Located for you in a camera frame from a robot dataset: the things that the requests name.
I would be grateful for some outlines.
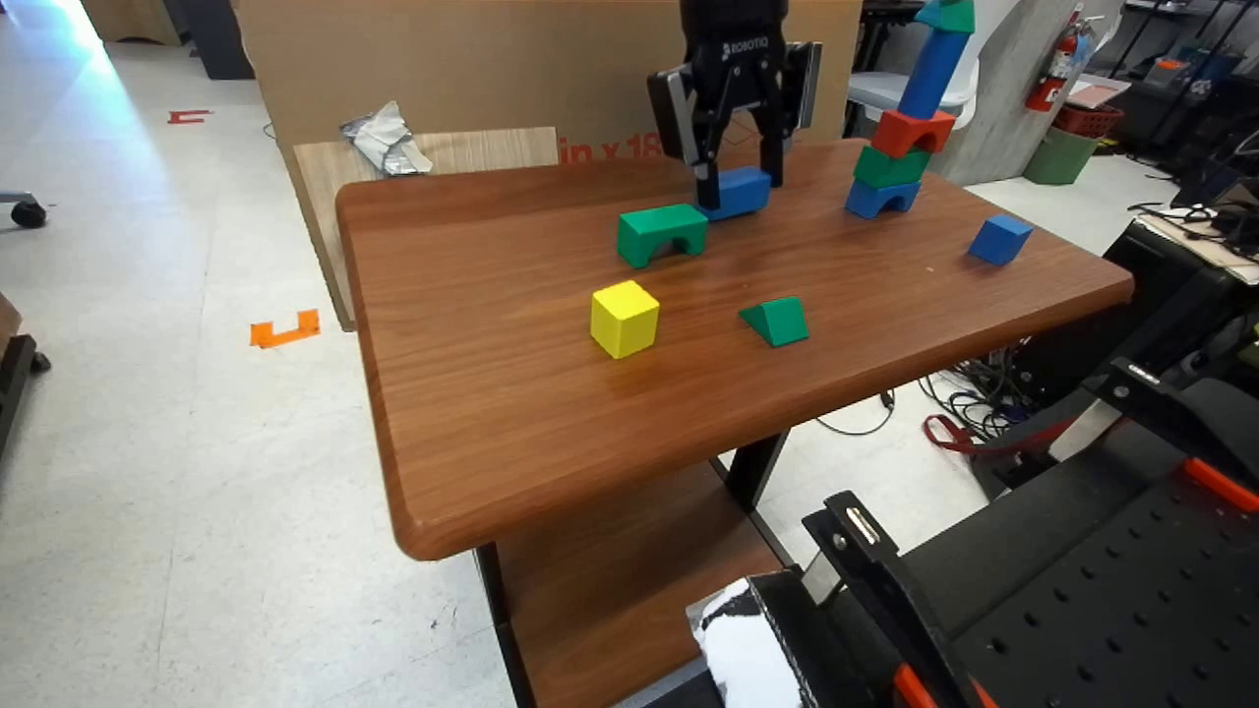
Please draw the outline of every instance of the stacked blocks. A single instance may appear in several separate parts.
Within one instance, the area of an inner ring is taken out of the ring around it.
[[[1032,236],[1032,225],[998,212],[998,217],[985,222],[967,255],[981,265],[1002,267],[1022,251],[1026,236]]]
[[[721,206],[702,208],[708,222],[737,222],[758,212],[771,201],[771,179],[758,168],[728,168],[721,172]]]
[[[635,360],[656,341],[661,302],[635,280],[590,294],[590,337],[610,360]]]
[[[918,21],[931,27],[931,41],[918,55],[901,108],[880,114],[870,151],[858,163],[847,212],[863,222],[872,222],[888,208],[908,212],[922,172],[951,134],[951,114],[940,114],[940,99],[977,33],[977,6],[931,0],[918,12]]]
[[[807,341],[812,337],[812,322],[804,320],[804,302],[800,298],[765,298],[748,311],[741,311],[741,320],[775,352]]]
[[[708,217],[694,206],[620,212],[618,255],[641,272],[661,251],[702,255],[708,248]]]

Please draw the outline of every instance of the wooden table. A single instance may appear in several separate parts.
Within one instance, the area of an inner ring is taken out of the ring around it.
[[[841,217],[855,156],[795,151],[767,212],[636,272],[664,311],[631,364],[590,341],[590,293],[631,274],[618,212],[694,194],[682,166],[342,191],[399,543],[487,552],[506,670],[519,649],[538,706],[635,693],[694,656],[690,602],[775,569],[744,509],[790,427],[1129,298],[1127,272],[1054,236],[1002,272],[967,265],[994,208],[943,181],[908,217]],[[807,302],[812,341],[741,326],[771,294]],[[737,495],[703,472],[723,449]]]

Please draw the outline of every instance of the wire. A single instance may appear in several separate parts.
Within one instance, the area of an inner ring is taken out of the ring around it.
[[[870,427],[870,430],[839,430],[825,419],[814,419],[814,421],[833,438],[872,438],[898,419],[898,392],[894,389],[876,392],[876,403],[880,403],[885,419],[876,427]]]

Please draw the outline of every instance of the floor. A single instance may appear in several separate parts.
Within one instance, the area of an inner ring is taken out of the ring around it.
[[[256,88],[188,46],[102,46],[80,0],[9,0],[0,108],[0,191],[51,208],[45,234],[0,222],[0,293],[56,364],[0,462],[0,706],[513,706],[472,560],[390,541],[357,337]],[[1102,251],[1174,191],[1104,156],[1074,191],[977,194]],[[249,347],[298,309],[319,337]],[[985,503],[925,413],[908,386],[876,438],[790,438],[765,516],[795,560],[839,487],[905,547]]]

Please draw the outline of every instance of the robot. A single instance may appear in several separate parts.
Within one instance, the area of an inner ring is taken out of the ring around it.
[[[750,111],[758,172],[775,191],[784,141],[812,126],[824,46],[788,44],[784,21],[788,0],[682,0],[686,65],[645,80],[661,146],[696,172],[703,212],[733,208],[717,155],[737,111]]]

